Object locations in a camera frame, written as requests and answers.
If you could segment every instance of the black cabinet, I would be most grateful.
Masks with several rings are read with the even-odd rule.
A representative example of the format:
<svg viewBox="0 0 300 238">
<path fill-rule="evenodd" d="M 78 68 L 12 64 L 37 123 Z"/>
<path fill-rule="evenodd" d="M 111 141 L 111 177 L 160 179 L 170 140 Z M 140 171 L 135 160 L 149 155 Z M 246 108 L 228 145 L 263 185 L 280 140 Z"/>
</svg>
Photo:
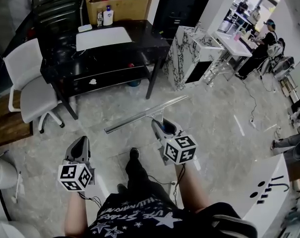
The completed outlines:
<svg viewBox="0 0 300 238">
<path fill-rule="evenodd" d="M 178 27 L 194 27 L 209 0 L 160 0 L 153 26 L 171 42 Z"/>
</svg>

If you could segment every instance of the metal rod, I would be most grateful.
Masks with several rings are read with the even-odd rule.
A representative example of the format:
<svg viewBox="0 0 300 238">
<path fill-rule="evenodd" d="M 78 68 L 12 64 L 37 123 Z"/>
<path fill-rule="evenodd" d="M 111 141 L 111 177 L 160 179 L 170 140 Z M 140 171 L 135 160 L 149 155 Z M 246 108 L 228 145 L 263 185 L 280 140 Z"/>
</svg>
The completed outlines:
<svg viewBox="0 0 300 238">
<path fill-rule="evenodd" d="M 115 130 L 120 129 L 120 128 L 122 128 L 122 127 L 124 127 L 124 126 L 126 126 L 128 124 L 131 124 L 131 123 L 133 123 L 135 121 L 138 121 L 138 120 L 140 120 L 142 118 L 150 117 L 150 116 L 154 115 L 155 113 L 163 110 L 164 108 L 166 108 L 166 107 L 168 107 L 168 106 L 170 106 L 170 105 L 172 105 L 172 104 L 174 104 L 176 102 L 185 100 L 187 98 L 188 98 L 188 95 L 183 95 L 183 96 L 177 97 L 177 98 L 175 98 L 173 100 L 167 101 L 167 102 L 165 102 L 163 104 L 160 104 L 158 106 L 155 106 L 155 107 L 153 107 L 151 109 L 148 109 L 146 111 L 140 112 L 140 113 L 138 113 L 138 114 L 136 114 L 134 116 L 129 117 L 128 119 L 119 121 L 119 122 L 115 123 L 114 125 L 105 128 L 105 132 L 106 132 L 106 134 L 114 132 Z"/>
</svg>

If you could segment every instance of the white pillar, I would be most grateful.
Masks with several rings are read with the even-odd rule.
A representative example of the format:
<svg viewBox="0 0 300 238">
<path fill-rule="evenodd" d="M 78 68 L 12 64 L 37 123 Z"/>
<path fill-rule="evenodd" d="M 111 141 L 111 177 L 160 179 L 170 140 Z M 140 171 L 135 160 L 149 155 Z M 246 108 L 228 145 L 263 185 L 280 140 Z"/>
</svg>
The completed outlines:
<svg viewBox="0 0 300 238">
<path fill-rule="evenodd" d="M 209 34 L 217 31 L 234 0 L 209 0 L 199 22 Z"/>
</svg>

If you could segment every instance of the shelf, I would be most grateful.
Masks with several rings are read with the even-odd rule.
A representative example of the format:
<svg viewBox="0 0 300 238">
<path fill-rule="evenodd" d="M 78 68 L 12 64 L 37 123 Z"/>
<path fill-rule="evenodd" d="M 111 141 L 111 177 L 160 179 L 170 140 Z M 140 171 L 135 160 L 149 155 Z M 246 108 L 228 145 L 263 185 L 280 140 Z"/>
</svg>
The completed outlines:
<svg viewBox="0 0 300 238">
<path fill-rule="evenodd" d="M 149 70 L 146 66 L 138 66 L 98 75 L 86 76 L 75 80 L 65 80 L 63 88 L 65 94 L 68 97 L 71 97 L 145 78 L 150 78 Z"/>
</svg>

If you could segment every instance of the wooden floor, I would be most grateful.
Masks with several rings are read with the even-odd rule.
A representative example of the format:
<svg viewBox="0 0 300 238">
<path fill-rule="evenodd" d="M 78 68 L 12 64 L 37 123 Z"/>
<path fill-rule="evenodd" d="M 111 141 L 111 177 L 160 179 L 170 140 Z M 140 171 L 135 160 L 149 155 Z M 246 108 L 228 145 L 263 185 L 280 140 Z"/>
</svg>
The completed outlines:
<svg viewBox="0 0 300 238">
<path fill-rule="evenodd" d="M 20 112 L 8 110 L 9 95 L 0 98 L 0 146 L 33 135 L 32 123 L 24 123 Z M 14 92 L 13 106 L 20 108 L 20 93 Z"/>
</svg>

